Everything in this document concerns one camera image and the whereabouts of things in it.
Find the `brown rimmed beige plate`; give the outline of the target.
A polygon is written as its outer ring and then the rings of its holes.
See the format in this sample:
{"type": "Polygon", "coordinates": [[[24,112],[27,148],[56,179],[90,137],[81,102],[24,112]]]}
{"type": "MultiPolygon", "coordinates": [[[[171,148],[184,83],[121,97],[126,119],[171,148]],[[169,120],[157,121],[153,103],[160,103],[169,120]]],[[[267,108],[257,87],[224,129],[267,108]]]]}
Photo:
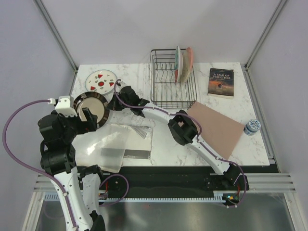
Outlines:
{"type": "Polygon", "coordinates": [[[88,91],[77,96],[74,100],[74,109],[78,113],[81,121],[86,121],[82,112],[83,108],[88,108],[93,115],[97,116],[97,128],[101,128],[108,120],[110,110],[107,109],[106,98],[93,91],[88,91]]]}

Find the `black wire dish rack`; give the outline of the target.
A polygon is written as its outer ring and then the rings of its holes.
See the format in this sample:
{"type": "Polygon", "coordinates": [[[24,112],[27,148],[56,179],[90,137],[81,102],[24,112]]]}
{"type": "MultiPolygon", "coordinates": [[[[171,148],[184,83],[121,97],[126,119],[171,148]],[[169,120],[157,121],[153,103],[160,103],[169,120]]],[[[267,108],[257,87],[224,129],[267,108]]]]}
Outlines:
{"type": "Polygon", "coordinates": [[[150,99],[157,106],[190,108],[197,101],[194,69],[185,82],[175,81],[176,49],[153,49],[150,53],[150,99]]]}

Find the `red blue flower plate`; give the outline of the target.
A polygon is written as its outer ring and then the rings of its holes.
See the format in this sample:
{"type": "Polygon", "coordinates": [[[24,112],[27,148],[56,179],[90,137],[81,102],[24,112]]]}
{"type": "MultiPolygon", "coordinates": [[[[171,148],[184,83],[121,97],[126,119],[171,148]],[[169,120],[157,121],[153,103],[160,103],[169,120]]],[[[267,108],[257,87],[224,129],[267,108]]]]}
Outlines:
{"type": "Polygon", "coordinates": [[[176,47],[175,52],[175,82],[180,82],[183,69],[183,57],[179,46],[176,47]]]}

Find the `pink cream leaf plate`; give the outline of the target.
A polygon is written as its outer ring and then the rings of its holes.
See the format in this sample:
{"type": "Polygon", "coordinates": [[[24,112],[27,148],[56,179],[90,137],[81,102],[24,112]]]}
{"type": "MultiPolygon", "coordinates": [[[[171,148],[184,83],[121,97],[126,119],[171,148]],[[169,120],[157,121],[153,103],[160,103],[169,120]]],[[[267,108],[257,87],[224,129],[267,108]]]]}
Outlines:
{"type": "Polygon", "coordinates": [[[191,76],[193,68],[194,54],[191,47],[188,47],[182,54],[183,57],[183,68],[180,76],[180,82],[185,82],[191,76]]]}

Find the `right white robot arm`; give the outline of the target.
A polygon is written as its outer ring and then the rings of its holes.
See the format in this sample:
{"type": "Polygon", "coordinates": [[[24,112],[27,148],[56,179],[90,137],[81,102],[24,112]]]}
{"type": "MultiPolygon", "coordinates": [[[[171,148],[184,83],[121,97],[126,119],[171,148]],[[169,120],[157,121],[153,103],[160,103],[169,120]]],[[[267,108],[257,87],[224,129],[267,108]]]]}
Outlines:
{"type": "Polygon", "coordinates": [[[248,180],[242,168],[237,163],[222,158],[206,143],[201,137],[202,126],[196,119],[183,110],[172,113],[155,106],[150,101],[140,98],[131,86],[121,80],[117,80],[113,88],[114,95],[107,106],[110,110],[121,111],[129,108],[136,116],[166,124],[175,142],[197,152],[214,172],[221,176],[220,183],[223,188],[232,189],[240,177],[243,178],[244,187],[247,187],[248,180]]]}

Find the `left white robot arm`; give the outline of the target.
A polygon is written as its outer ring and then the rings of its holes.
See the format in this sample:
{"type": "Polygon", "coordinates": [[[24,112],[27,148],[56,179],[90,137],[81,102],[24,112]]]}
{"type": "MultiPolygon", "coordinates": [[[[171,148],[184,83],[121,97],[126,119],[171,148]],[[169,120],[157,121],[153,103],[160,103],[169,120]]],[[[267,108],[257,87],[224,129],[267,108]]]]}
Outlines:
{"type": "Polygon", "coordinates": [[[75,148],[72,145],[77,135],[97,130],[97,116],[89,108],[82,112],[86,121],[79,116],[65,117],[52,111],[38,121],[43,140],[40,144],[40,165],[51,179],[61,203],[68,231],[103,231],[105,222],[98,211],[98,202],[90,196],[98,197],[98,190],[105,185],[105,176],[97,165],[86,168],[82,177],[90,176],[93,187],[88,198],[83,199],[86,190],[79,187],[80,178],[75,161],[75,148]]]}

